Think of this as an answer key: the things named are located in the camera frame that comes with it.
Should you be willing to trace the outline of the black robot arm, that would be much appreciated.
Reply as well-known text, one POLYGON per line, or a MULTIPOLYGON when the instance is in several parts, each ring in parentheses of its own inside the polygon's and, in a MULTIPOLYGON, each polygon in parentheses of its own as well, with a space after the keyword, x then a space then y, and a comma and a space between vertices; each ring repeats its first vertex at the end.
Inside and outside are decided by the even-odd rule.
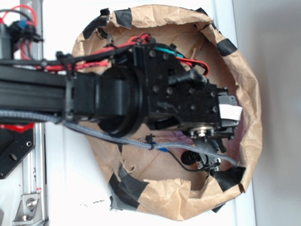
POLYGON ((102 73, 81 73, 80 58, 2 59, 2 123, 90 121, 110 137, 128 137, 142 124, 181 131, 192 139, 232 139, 242 108, 227 89, 211 84, 199 63, 164 44, 108 47, 83 57, 86 66, 110 63, 102 73))

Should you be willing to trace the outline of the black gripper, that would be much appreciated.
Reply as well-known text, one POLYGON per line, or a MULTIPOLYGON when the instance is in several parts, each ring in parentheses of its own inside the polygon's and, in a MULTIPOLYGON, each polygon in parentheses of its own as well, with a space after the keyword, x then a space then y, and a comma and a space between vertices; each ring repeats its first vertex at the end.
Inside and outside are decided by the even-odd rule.
POLYGON ((150 129, 177 130, 203 142, 232 140, 242 108, 227 88, 196 71, 150 77, 150 129))

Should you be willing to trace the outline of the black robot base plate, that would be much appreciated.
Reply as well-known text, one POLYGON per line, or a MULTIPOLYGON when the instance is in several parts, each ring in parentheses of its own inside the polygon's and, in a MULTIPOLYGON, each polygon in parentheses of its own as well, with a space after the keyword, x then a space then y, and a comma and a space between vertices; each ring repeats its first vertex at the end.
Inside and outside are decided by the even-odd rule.
POLYGON ((34 124, 0 126, 0 178, 6 179, 35 147, 34 124))

